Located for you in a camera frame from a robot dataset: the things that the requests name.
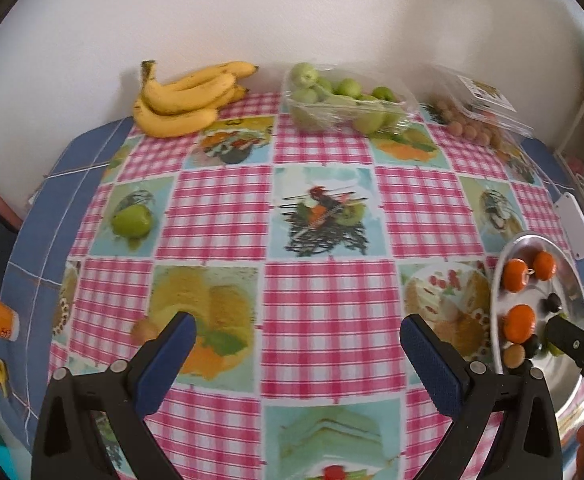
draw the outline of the bunch of bananas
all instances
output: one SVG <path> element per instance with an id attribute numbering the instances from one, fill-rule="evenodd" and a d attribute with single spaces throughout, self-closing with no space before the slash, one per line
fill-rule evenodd
<path id="1" fill-rule="evenodd" d="M 208 66 L 167 85 L 155 78 L 156 62 L 141 63 L 143 87 L 132 116 L 150 137 L 181 137 L 210 126 L 218 109 L 242 99 L 248 92 L 236 80 L 259 67 L 245 61 Z"/>

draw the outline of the screw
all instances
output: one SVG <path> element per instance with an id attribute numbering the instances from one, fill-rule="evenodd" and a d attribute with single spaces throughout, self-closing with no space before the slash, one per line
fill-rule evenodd
<path id="1" fill-rule="evenodd" d="M 540 368 L 532 368 L 530 370 L 530 375 L 534 378 L 534 379 L 542 379 L 544 377 L 544 375 L 542 374 L 542 370 Z"/>
<path id="2" fill-rule="evenodd" d="M 128 362 L 124 359 L 117 359 L 110 365 L 110 370 L 115 374 L 120 374 L 123 370 L 128 367 Z"/>
<path id="3" fill-rule="evenodd" d="M 470 363 L 470 370 L 475 374 L 481 375 L 485 373 L 487 367 L 480 361 L 472 361 Z"/>
<path id="4" fill-rule="evenodd" d="M 52 377 L 55 381 L 60 381 L 67 375 L 67 370 L 65 368 L 57 368 L 54 370 Z"/>

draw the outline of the oval stainless steel tray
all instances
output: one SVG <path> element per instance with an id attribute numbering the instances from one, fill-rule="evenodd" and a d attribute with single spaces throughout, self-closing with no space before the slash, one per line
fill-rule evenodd
<path id="1" fill-rule="evenodd" d="M 556 275 L 542 282 L 531 275 L 530 282 L 521 292 L 513 293 L 501 287 L 501 276 L 505 264 L 512 258 L 520 258 L 532 267 L 534 256 L 539 251 L 547 251 L 556 260 Z M 545 322 L 553 315 L 543 308 L 542 300 L 550 292 L 556 292 L 562 301 L 563 312 L 568 319 L 584 330 L 584 292 L 574 265 L 563 251 L 547 238 L 534 233 L 523 232 L 505 246 L 492 278 L 490 332 L 494 369 L 503 373 L 502 349 L 510 343 L 505 339 L 501 326 L 509 309 L 519 303 L 531 306 L 536 313 L 536 334 L 543 340 Z M 545 374 L 545 380 L 552 396 L 554 412 L 559 416 L 572 401 L 581 381 L 580 368 L 566 355 L 553 356 L 545 348 L 532 359 L 534 366 Z"/>

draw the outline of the wall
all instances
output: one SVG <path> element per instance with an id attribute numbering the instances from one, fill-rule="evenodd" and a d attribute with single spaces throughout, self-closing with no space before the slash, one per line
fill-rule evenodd
<path id="1" fill-rule="evenodd" d="M 499 86 L 555 144 L 584 92 L 573 0 L 20 0 L 0 26 L 0 193 L 17 212 L 67 142 L 159 78 L 229 59 L 275 89 L 296 60 L 364 61 L 415 90 L 421 62 Z"/>

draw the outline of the orange fruit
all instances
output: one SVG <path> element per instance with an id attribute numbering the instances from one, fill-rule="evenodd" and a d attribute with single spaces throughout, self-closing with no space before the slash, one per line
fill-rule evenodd
<path id="1" fill-rule="evenodd" d="M 502 283 L 505 290 L 520 292 L 529 282 L 529 268 L 523 260 L 515 258 L 505 264 Z"/>
<path id="2" fill-rule="evenodd" d="M 512 307 L 503 322 L 503 333 L 508 341 L 523 344 L 534 333 L 536 328 L 536 314 L 532 307 L 518 304 Z"/>
<path id="3" fill-rule="evenodd" d="M 536 254 L 532 268 L 534 269 L 536 278 L 543 280 L 544 282 L 549 280 L 554 274 L 556 274 L 556 261 L 554 260 L 554 256 L 547 251 L 541 251 Z"/>

